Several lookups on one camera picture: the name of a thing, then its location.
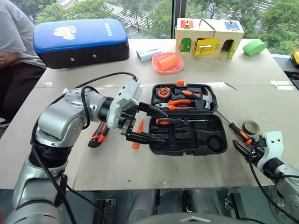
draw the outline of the tool case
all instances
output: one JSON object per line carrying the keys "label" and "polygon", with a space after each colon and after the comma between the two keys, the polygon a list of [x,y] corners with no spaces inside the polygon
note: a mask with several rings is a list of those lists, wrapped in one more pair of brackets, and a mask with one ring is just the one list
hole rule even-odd
{"label": "tool case", "polygon": [[[160,95],[160,90],[169,91],[168,97]],[[159,106],[169,118],[182,119],[180,124],[161,125],[152,118],[149,122],[149,133],[165,140],[163,143],[151,143],[149,145],[154,154],[163,155],[208,155],[220,154],[227,149],[227,140],[221,119],[213,113],[217,110],[217,100],[212,88],[205,84],[158,84],[153,87],[151,98],[152,105],[162,105],[170,100],[176,101],[188,99],[185,94],[178,94],[181,90],[192,91],[196,95],[211,94],[210,108],[206,109],[204,100],[192,99],[189,104],[177,104],[176,107],[187,109],[169,110],[167,107]],[[200,122],[189,122],[189,120],[201,120]]]}
{"label": "tool case", "polygon": [[36,53],[52,69],[129,58],[127,33],[116,19],[45,22],[33,37]]}

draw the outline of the person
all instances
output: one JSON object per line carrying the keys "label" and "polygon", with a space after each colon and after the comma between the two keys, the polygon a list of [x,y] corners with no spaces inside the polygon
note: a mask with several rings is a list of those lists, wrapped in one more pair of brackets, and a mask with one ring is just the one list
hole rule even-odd
{"label": "person", "polygon": [[17,6],[0,0],[0,118],[8,121],[46,69],[33,48],[34,28]]}

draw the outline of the orange pliers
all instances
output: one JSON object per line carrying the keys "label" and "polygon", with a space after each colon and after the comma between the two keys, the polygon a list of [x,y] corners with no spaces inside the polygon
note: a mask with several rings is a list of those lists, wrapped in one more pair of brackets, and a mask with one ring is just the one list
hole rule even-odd
{"label": "orange pliers", "polygon": [[181,110],[181,109],[191,109],[192,107],[177,107],[175,105],[177,104],[191,104],[193,103],[193,100],[189,100],[189,99],[179,99],[179,100],[170,100],[168,101],[168,103],[159,103],[156,104],[155,106],[160,107],[160,108],[167,108],[170,111],[173,110]]}

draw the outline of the hammer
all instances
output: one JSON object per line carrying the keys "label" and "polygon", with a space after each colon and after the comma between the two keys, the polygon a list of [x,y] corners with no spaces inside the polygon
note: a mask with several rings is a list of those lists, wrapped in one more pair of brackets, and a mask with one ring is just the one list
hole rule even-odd
{"label": "hammer", "polygon": [[204,100],[206,102],[205,105],[205,109],[210,110],[210,104],[213,100],[212,98],[212,94],[211,92],[205,87],[207,95],[203,95],[200,93],[195,93],[193,91],[189,91],[189,90],[181,90],[181,89],[174,89],[174,94],[178,95],[178,94],[182,94],[186,97],[186,99],[200,99],[200,100]]}

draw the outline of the gray floor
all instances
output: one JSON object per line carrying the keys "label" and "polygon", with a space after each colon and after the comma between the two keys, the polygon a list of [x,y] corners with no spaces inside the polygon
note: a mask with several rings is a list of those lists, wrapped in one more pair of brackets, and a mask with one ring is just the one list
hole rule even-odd
{"label": "gray floor", "polygon": [[[220,189],[209,189],[210,194],[220,203],[217,199],[217,191]],[[109,224],[124,224],[128,211],[132,205],[133,200],[138,194],[138,190],[113,190],[102,192],[80,192],[92,201],[99,199],[116,199],[116,206],[110,212],[105,211],[104,215]],[[254,218],[265,222],[267,224],[279,224],[273,217],[269,204],[263,196],[259,188],[234,188],[229,189],[229,192],[240,193],[243,206],[246,211],[247,218]],[[12,210],[11,198],[13,195],[12,190],[0,190],[0,214],[5,219]],[[182,190],[176,189],[171,191],[161,191],[161,202],[157,209],[158,214],[169,212],[182,212]],[[85,201],[67,192],[67,198],[70,202],[72,210],[78,224],[95,224],[94,209]],[[64,209],[64,206],[59,208],[62,217],[62,223],[70,224],[69,217]]]}

